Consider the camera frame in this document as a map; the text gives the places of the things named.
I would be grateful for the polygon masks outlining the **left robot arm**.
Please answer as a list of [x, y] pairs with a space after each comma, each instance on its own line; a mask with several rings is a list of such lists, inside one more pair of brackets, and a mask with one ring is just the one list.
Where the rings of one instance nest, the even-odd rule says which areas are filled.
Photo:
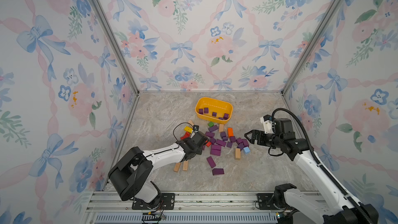
[[201, 155], [202, 147], [208, 143], [209, 138], [198, 131], [160, 149], [133, 147], [110, 169], [108, 178], [122, 201], [133, 199], [148, 209], [158, 208], [162, 204], [162, 192], [148, 179], [152, 171]]

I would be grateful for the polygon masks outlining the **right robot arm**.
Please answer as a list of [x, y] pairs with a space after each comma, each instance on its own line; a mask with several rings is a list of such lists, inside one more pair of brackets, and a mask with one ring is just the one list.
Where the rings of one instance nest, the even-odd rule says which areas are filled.
[[278, 209], [290, 209], [307, 216], [316, 224], [375, 224], [379, 213], [371, 204], [352, 195], [323, 164], [306, 139], [296, 137], [290, 119], [261, 118], [264, 129], [251, 130], [245, 138], [252, 144], [280, 149], [282, 155], [300, 167], [311, 179], [324, 202], [318, 202], [293, 184], [275, 187], [272, 203]]

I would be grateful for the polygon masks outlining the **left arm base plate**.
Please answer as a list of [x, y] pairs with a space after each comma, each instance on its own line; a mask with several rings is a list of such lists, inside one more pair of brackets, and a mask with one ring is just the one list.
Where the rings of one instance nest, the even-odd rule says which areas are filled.
[[160, 193], [150, 203], [140, 199], [134, 199], [132, 210], [173, 210], [175, 205], [174, 193]]

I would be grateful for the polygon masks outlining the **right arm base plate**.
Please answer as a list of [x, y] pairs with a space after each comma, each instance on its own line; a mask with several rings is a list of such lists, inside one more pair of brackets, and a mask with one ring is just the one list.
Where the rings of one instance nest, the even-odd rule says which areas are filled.
[[275, 205], [273, 193], [258, 193], [255, 206], [259, 210], [279, 210]]

